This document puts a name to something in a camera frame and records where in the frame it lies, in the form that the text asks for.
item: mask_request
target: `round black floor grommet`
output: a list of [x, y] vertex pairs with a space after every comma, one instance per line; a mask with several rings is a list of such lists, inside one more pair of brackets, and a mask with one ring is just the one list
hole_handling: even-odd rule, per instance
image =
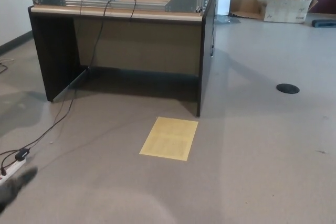
[[297, 94], [300, 92], [300, 89], [292, 84], [282, 83], [277, 85], [277, 90], [286, 94]]

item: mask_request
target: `electrical outlet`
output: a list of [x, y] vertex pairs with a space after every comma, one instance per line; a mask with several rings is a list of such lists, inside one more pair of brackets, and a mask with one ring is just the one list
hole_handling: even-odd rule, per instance
[[24, 164], [26, 163], [26, 159], [22, 161], [16, 161], [13, 165], [11, 165], [7, 170], [6, 170], [6, 176], [0, 175], [0, 186], [5, 183], [10, 177], [14, 175]]

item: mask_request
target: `open cardboard box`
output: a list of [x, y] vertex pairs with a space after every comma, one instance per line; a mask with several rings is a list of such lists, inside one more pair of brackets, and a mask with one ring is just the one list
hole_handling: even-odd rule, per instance
[[242, 18], [260, 19], [265, 22], [304, 23], [307, 13], [317, 0], [248, 0], [245, 10], [232, 12]]

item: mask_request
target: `paper sheet on floor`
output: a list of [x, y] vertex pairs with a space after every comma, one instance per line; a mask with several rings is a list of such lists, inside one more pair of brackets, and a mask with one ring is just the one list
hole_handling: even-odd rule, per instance
[[187, 161], [198, 122], [157, 118], [140, 154]]

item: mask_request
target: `desk side panel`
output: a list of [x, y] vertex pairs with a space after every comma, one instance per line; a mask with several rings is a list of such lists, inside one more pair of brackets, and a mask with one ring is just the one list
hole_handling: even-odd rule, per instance
[[80, 68], [72, 17], [36, 14], [28, 9], [47, 100], [54, 98], [77, 78]]
[[209, 80], [215, 41], [216, 1], [209, 0], [202, 20], [201, 57], [199, 63], [199, 86], [197, 95], [197, 113], [201, 116], [202, 105]]

